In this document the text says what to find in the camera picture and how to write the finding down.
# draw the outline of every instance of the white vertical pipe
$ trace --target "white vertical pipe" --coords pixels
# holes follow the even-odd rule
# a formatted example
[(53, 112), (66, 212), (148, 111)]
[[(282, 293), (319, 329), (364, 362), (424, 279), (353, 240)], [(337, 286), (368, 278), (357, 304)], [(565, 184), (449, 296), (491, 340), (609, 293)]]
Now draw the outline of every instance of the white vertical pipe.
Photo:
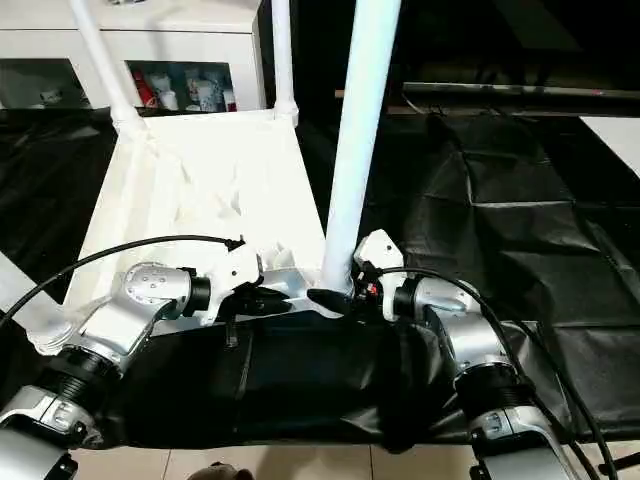
[(356, 247), (371, 155), (402, 0), (358, 0), (351, 36), (327, 241), (324, 288), (351, 293)]
[[(11, 260), (0, 253), (0, 308), (9, 310), (35, 283)], [(62, 342), (72, 333), (73, 325), (62, 307), (44, 292), (33, 297), (13, 319), (26, 330), (31, 343), (43, 355), (58, 353)]]
[(273, 58), (276, 75), (277, 115), (289, 116), (298, 125), (298, 105), (293, 93), (293, 59), (291, 55), (290, 0), (272, 0)]
[(144, 129), (145, 124), (136, 112), (135, 108), (127, 100), (122, 84), (118, 79), (113, 61), (107, 50), (100, 30), (87, 5), (86, 0), (69, 0), (71, 10), (76, 18), (78, 29), (89, 49), (93, 63), (95, 64), (102, 84), (107, 90), (111, 103), (111, 118), (116, 129)]

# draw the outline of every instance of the black plastic sheet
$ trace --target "black plastic sheet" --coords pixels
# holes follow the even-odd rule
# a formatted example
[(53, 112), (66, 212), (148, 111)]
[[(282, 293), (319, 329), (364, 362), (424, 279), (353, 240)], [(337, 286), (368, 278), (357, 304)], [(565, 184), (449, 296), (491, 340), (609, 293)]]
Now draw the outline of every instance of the black plastic sheet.
[[(38, 271), (53, 273), (77, 255), (113, 147), (104, 120), (101, 128), (92, 116), (65, 128), (42, 123), (41, 135), (26, 138), (24, 124), (2, 127), (2, 249), (36, 280)], [(298, 136), (325, 221), (337, 127), (303, 121)], [(18, 158), (22, 181), (11, 182)], [(438, 268), (476, 286), (507, 321), (541, 397), (571, 432), (589, 437), (510, 318), (531, 322), (542, 335), (610, 439), (634, 438), (640, 434), (639, 183), (578, 119), (386, 119), (361, 234), (384, 228), (409, 265)], [(36, 201), (34, 192), (55, 207), (7, 228), (23, 202)], [(20, 200), (3, 203), (12, 196)], [(38, 243), (41, 238), (64, 241)], [(241, 323), (238, 331), (232, 350), (224, 346), (223, 327), (152, 339), (107, 399), (103, 447), (295, 441), (380, 443), (399, 451), (466, 441), (435, 339), (423, 326), (391, 327), (377, 315), (326, 320), (307, 313)], [(5, 372), (5, 400), (17, 387), (18, 355), (30, 351), (17, 327), (6, 332), (0, 352), (12, 369)], [(28, 382), (37, 368), (23, 368)]]

